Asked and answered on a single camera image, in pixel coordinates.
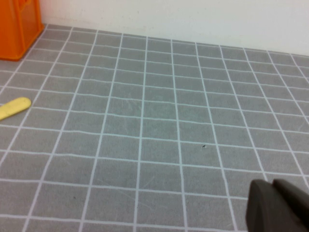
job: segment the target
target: white wall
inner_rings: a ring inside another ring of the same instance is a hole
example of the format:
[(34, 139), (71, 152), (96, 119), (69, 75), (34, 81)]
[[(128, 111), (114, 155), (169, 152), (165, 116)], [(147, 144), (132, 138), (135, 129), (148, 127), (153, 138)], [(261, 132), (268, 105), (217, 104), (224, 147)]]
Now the white wall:
[(309, 55), (309, 0), (41, 0), (45, 23)]

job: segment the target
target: orange container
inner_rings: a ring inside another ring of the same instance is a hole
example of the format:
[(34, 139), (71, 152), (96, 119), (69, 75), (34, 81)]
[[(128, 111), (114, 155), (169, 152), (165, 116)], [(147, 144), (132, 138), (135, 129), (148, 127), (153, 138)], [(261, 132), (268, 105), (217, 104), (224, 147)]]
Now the orange container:
[(0, 0), (0, 59), (21, 59), (43, 29), (39, 0)]

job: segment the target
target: yellow object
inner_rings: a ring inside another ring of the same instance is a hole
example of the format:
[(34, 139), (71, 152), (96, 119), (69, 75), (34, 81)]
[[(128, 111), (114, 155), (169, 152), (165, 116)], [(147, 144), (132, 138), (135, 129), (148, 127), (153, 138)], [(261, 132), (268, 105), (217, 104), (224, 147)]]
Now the yellow object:
[(29, 98), (16, 98), (15, 100), (0, 106), (0, 120), (26, 110), (30, 106), (31, 100)]

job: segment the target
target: black object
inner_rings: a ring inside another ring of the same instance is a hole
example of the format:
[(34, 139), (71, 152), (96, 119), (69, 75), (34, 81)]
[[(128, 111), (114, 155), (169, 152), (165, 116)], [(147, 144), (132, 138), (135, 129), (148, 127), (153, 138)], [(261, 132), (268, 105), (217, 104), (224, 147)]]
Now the black object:
[(248, 232), (309, 232), (309, 195), (285, 180), (253, 180), (246, 222)]

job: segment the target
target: gray tile mat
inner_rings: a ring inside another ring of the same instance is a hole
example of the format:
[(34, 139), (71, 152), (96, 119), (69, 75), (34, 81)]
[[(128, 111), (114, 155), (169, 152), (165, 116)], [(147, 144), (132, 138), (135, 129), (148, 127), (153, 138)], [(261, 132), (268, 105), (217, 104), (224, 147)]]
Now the gray tile mat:
[(309, 192), (309, 57), (48, 25), (0, 61), (0, 228), (245, 231), (250, 181)]

